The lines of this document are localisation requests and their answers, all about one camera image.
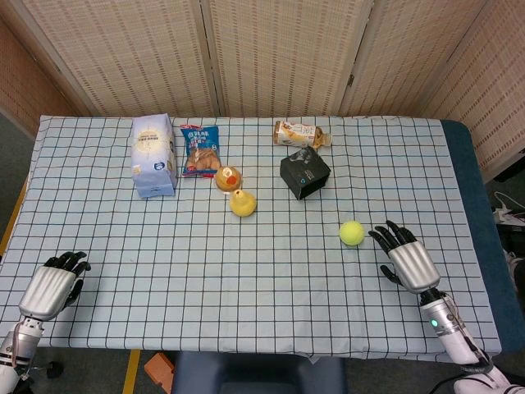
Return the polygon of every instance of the black gift box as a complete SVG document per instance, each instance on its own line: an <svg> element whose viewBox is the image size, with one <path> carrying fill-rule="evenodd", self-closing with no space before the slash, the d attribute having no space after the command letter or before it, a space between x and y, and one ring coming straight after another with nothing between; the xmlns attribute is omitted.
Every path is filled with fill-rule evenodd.
<svg viewBox="0 0 525 394"><path fill-rule="evenodd" d="M281 160L281 178L296 199L303 199L321 189L330 175L330 168L310 146Z"/></svg>

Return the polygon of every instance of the yellow tennis ball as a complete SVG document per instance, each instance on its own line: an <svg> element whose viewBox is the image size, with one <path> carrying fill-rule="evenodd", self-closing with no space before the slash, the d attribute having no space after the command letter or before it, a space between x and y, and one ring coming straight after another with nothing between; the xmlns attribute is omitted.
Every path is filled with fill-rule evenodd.
<svg viewBox="0 0 525 394"><path fill-rule="evenodd" d="M358 245L363 242L364 228L360 222L351 220L340 227L339 237L346 245Z"/></svg>

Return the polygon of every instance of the snack bag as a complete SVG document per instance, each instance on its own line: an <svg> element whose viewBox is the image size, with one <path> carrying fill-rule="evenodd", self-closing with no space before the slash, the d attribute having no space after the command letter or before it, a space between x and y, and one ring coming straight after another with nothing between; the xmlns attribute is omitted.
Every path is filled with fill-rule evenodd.
<svg viewBox="0 0 525 394"><path fill-rule="evenodd" d="M292 145L314 149L331 145L331 135L323 134L320 127L301 125L291 121L277 121L273 131L274 144Z"/></svg>
<svg viewBox="0 0 525 394"><path fill-rule="evenodd" d="M181 126L186 141L186 163L182 176L213 177L219 167L219 128L217 126Z"/></svg>

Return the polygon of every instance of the robotic hand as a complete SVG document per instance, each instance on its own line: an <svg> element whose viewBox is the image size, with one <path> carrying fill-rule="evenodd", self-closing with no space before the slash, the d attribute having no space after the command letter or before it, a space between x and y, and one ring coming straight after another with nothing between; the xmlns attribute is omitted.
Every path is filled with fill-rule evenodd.
<svg viewBox="0 0 525 394"><path fill-rule="evenodd" d="M20 378L27 378L43 334L42 323L56 318L78 298L84 284L79 275L91 269L87 261L80 261L84 257L84 252L66 252L34 273L18 305L22 320L0 347L0 394L13 392Z"/></svg>
<svg viewBox="0 0 525 394"><path fill-rule="evenodd" d="M480 349L459 317L454 301L437 290L441 279L425 246L412 232L386 221L389 229L377 226L368 234L390 257L395 273L381 265L383 274L393 283L419 294L419 307L427 317L453 362L459 364L466 378L455 382L457 394L525 394L525 387L510 384Z"/></svg>

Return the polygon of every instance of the white carton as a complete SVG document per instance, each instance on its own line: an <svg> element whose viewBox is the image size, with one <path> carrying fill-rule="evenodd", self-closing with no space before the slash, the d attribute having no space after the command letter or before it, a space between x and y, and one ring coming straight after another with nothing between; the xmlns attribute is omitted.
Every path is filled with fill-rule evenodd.
<svg viewBox="0 0 525 394"><path fill-rule="evenodd" d="M134 117L132 139L131 173L139 196L174 195L177 167L169 116Z"/></svg>

